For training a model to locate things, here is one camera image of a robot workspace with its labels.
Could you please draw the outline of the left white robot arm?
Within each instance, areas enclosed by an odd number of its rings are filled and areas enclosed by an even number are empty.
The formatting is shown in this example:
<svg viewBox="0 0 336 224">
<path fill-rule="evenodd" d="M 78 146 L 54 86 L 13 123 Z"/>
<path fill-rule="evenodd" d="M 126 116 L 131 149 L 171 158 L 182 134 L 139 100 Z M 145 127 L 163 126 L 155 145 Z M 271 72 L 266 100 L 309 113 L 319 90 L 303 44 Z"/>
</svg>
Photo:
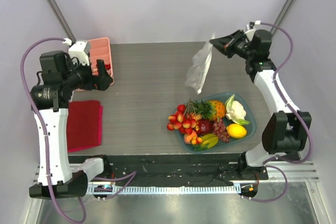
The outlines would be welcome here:
<svg viewBox="0 0 336 224">
<path fill-rule="evenodd" d="M 106 155 L 92 156 L 78 168 L 70 168 L 66 136 L 70 98 L 77 89 L 105 91 L 113 78 L 102 59 L 96 61 L 97 75 L 92 74 L 91 65 L 61 50 L 43 53 L 39 61 L 38 82 L 29 94 L 39 134 L 40 172 L 29 195 L 38 199 L 83 197 L 90 181 L 107 181 L 112 169 Z"/>
</svg>

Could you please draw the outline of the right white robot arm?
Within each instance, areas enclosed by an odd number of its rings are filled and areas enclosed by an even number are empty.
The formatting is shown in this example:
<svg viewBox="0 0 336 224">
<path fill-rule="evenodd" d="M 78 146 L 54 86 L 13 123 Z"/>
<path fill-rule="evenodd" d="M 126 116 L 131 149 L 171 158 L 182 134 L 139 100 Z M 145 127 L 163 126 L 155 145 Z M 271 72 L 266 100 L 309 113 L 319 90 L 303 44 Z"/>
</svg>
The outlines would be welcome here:
<svg viewBox="0 0 336 224">
<path fill-rule="evenodd" d="M 302 151 L 310 141 L 312 118 L 310 113 L 300 111 L 293 104 L 279 80 L 278 68 L 269 58 L 272 34 L 263 29 L 250 32 L 237 30 L 210 42 L 228 58 L 238 55 L 245 59 L 246 73 L 261 91 L 271 114 L 261 143 L 240 155 L 237 166 L 239 177 L 250 179 L 256 169 L 277 159 L 291 163 L 288 155 Z"/>
</svg>

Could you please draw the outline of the clear zip top bag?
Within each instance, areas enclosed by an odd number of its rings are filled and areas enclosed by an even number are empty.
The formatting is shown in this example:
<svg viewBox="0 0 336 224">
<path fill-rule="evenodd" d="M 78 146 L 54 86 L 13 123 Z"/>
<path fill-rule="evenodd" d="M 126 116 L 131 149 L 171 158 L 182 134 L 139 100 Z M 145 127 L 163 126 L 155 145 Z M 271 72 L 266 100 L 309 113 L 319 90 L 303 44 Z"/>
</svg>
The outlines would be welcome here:
<svg viewBox="0 0 336 224">
<path fill-rule="evenodd" d="M 214 39 L 215 35 L 216 33 L 213 33 L 210 40 Z M 210 40 L 192 57 L 192 66 L 186 73 L 185 86 L 193 88 L 197 95 L 202 92 L 212 62 L 213 45 Z"/>
</svg>

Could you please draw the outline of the orange toy pineapple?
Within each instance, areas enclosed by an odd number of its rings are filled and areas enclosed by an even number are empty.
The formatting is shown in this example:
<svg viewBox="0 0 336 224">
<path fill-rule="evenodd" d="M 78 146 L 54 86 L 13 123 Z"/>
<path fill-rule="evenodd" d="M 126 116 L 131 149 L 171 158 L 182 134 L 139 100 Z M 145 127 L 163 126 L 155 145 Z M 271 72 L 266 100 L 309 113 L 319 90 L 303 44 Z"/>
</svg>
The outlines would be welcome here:
<svg viewBox="0 0 336 224">
<path fill-rule="evenodd" d="M 204 119 L 210 121 L 223 118 L 226 112 L 224 103 L 218 100 L 194 101 L 192 106 L 196 114 L 201 114 Z"/>
</svg>

